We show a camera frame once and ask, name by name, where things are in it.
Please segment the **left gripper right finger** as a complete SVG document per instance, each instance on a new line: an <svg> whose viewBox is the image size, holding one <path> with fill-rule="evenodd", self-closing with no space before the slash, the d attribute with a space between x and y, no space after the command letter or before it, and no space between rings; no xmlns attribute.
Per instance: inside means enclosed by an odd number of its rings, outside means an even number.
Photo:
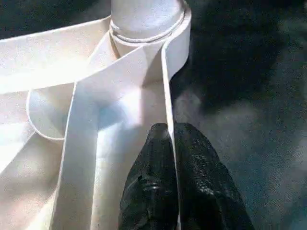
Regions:
<svg viewBox="0 0 307 230"><path fill-rule="evenodd" d="M184 230L252 230L241 194L210 141L175 123L180 222Z"/></svg>

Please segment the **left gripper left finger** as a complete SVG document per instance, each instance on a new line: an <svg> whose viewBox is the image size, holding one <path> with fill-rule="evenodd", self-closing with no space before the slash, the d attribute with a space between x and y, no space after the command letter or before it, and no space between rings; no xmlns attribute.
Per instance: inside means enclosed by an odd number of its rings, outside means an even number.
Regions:
<svg viewBox="0 0 307 230"><path fill-rule="evenodd" d="M154 124L128 173L120 201L121 230L175 230L177 178L171 138L164 123Z"/></svg>

